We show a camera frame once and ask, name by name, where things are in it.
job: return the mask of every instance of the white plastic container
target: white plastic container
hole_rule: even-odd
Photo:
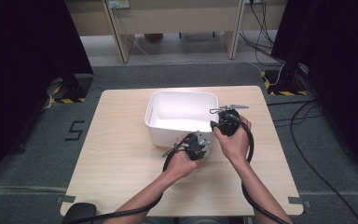
[[[210,93],[156,91],[150,97],[145,124],[158,147],[172,147],[177,138],[196,131],[212,141],[210,123],[217,122],[218,116],[209,111],[217,107],[217,97]]]

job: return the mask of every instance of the desk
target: desk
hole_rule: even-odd
[[[252,123],[255,154],[252,166],[289,215],[302,204],[284,157],[262,91],[256,86],[104,91],[89,127],[66,195],[75,203],[94,203],[99,214],[111,213],[154,180],[162,170],[167,148],[151,142],[145,111],[155,91],[201,91],[217,96],[220,105],[248,105],[241,110]],[[64,215],[71,203],[62,203]],[[241,192],[241,180],[224,157],[217,140],[211,153],[191,175],[164,193],[149,216],[250,216],[254,211]]]
[[[228,58],[232,59],[238,42],[243,0],[130,0],[128,9],[110,9],[117,52],[123,63],[130,57],[135,34],[180,32],[225,32]]]

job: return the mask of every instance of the forearm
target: forearm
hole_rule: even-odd
[[[246,191],[253,199],[253,201],[255,201],[265,210],[269,211],[271,214],[287,221],[288,223],[293,223],[290,217],[287,216],[286,212],[282,209],[281,205],[276,201],[263,182],[258,178],[249,162],[244,159],[230,160],[230,162],[240,176]],[[276,223],[269,217],[264,216],[256,210],[255,217],[258,223]]]
[[[116,210],[119,211],[127,211],[135,208],[141,208],[147,206],[154,202],[169,186],[171,186],[175,182],[173,177],[168,176],[166,173],[162,173],[159,175],[152,183],[150,183],[146,188],[141,190],[131,199],[129,199],[126,203],[124,203],[121,207]],[[133,223],[141,223],[148,211],[134,214],[125,217],[116,217],[107,219],[104,224],[133,224]]]

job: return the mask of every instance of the light wood tabletop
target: light wood tabletop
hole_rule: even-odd
[[[77,161],[67,196],[75,203],[94,203],[98,214],[114,212],[162,171],[167,148],[156,147],[145,125],[150,96],[156,91],[197,91],[214,94],[219,105],[248,105],[238,109],[252,122],[255,154],[251,165],[288,215],[300,215],[298,198],[282,146],[262,91],[257,86],[136,89],[104,91]],[[72,203],[62,203],[65,215]],[[241,180],[223,155],[217,140],[202,165],[179,180],[149,216],[251,216]]]

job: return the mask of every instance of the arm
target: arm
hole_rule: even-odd
[[[251,128],[252,123],[243,116],[241,116],[241,121]],[[213,131],[214,135],[219,140],[223,154],[228,158],[235,171],[240,176],[241,181],[250,197],[273,215],[280,217],[288,223],[293,223],[246,160],[246,154],[249,148],[249,138],[246,131],[240,127],[230,137],[222,135],[220,130],[217,128],[214,128]],[[255,209],[254,211],[257,223],[276,223]]]
[[[184,151],[177,152],[172,157],[165,172],[161,173],[152,183],[121,205],[116,212],[140,208],[151,204],[177,180],[188,176],[200,165],[200,163],[201,160],[191,161]],[[110,218],[107,219],[104,224],[141,223],[145,219],[147,213],[148,211],[126,217]]]

